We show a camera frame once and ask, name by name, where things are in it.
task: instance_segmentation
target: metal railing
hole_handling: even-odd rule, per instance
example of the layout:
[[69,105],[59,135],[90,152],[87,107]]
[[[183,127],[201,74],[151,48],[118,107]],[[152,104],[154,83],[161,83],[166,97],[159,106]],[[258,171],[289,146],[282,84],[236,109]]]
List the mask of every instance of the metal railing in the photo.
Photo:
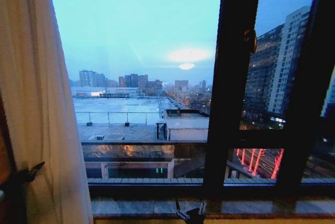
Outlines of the metal railing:
[[105,125],[123,125],[129,122],[133,125],[155,125],[160,119],[160,112],[156,113],[127,113],[127,112],[94,112],[94,111],[76,111],[76,119],[78,124],[93,124]]

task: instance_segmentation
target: white building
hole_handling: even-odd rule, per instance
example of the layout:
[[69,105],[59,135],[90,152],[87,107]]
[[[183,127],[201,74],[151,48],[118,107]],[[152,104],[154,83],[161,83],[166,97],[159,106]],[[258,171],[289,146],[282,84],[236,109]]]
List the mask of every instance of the white building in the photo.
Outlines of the white building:
[[129,94],[130,97],[139,96],[138,87],[71,87],[72,96],[76,97],[99,97],[101,93]]
[[282,31],[281,45],[278,53],[277,65],[273,76],[272,90],[270,93],[267,110],[273,113],[283,113],[285,89],[294,54],[299,54],[296,42],[301,37],[301,27],[308,18],[310,7],[302,7],[288,16]]

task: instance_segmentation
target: white curtain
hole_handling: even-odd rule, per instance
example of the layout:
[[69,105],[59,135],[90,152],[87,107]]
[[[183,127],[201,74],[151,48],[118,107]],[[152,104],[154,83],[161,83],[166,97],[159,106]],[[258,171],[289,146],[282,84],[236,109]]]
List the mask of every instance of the white curtain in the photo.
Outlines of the white curtain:
[[0,0],[0,89],[18,169],[46,162],[28,223],[93,223],[52,0]]

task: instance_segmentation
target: sky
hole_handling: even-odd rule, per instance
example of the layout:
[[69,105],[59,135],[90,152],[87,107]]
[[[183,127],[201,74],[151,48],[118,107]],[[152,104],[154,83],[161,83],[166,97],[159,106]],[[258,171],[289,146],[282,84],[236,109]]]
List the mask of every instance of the sky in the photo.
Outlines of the sky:
[[[220,0],[53,0],[69,78],[213,81]],[[259,0],[258,36],[311,0]]]

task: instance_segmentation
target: window frame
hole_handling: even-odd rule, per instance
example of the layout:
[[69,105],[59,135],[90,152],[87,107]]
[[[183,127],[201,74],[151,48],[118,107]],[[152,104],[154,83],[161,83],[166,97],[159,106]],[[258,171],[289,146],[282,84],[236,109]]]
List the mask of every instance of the window frame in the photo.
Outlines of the window frame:
[[[327,194],[335,184],[302,184],[310,149],[319,126],[322,109],[335,58],[320,54],[331,49],[325,43],[324,28],[329,17],[327,3],[330,0],[313,0],[305,31],[304,43],[298,60],[294,88],[289,101],[287,120],[283,130],[239,130],[243,98],[250,60],[250,44],[243,39],[243,32],[254,30],[258,0],[221,0],[216,59],[210,108],[208,140],[206,147],[204,182],[199,185],[103,185],[88,184],[91,194],[106,195],[250,195],[267,197],[270,195],[310,195]],[[234,96],[221,96],[222,84]],[[314,92],[309,92],[311,84]],[[306,101],[306,95],[313,103]],[[185,144],[167,142],[164,144]],[[281,167],[273,185],[224,186],[228,150],[235,148],[284,148]]]

